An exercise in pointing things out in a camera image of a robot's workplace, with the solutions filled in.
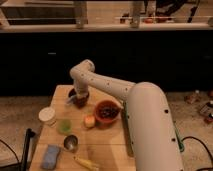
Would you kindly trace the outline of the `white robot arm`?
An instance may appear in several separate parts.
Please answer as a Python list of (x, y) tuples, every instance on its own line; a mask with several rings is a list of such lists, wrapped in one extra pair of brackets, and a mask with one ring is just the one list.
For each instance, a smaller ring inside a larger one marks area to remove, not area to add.
[(77, 98), (91, 86), (125, 102), (136, 171), (184, 171), (172, 114), (159, 86), (96, 74), (88, 59), (69, 73)]

